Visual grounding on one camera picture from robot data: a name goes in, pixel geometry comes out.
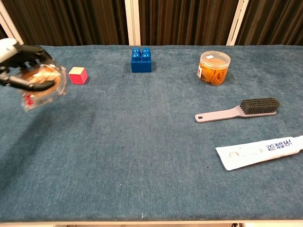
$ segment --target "table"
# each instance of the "table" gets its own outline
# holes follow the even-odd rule
[[[131,73],[130,46],[44,47],[85,85],[24,112],[0,94],[0,222],[303,219],[303,153],[226,171],[215,147],[303,135],[303,47],[152,46]],[[200,81],[200,54],[231,57],[226,81]],[[198,124],[195,114],[275,97],[275,116]]]

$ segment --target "dark brown curtain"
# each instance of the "dark brown curtain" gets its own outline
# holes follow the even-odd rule
[[[250,0],[237,45],[303,45],[303,0]]]
[[[142,45],[226,45],[238,0],[139,0]]]
[[[2,0],[26,44],[128,45],[124,0]]]
[[[3,27],[0,25],[0,39],[7,38],[8,36],[6,35]]]

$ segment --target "brush handle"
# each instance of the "brush handle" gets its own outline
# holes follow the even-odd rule
[[[209,112],[209,113],[201,113],[195,116],[195,120],[197,123],[204,123],[204,122],[212,122],[224,119],[230,119],[234,117],[241,116],[237,107],[229,109],[229,110],[221,110],[216,112]]]

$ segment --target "red cube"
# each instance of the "red cube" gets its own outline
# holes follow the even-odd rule
[[[83,67],[73,67],[68,75],[73,84],[84,84],[87,80],[86,69]]]

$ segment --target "jar lid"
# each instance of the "jar lid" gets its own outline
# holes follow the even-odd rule
[[[207,68],[221,70],[228,68],[231,58],[220,51],[206,51],[201,54],[200,62]]]

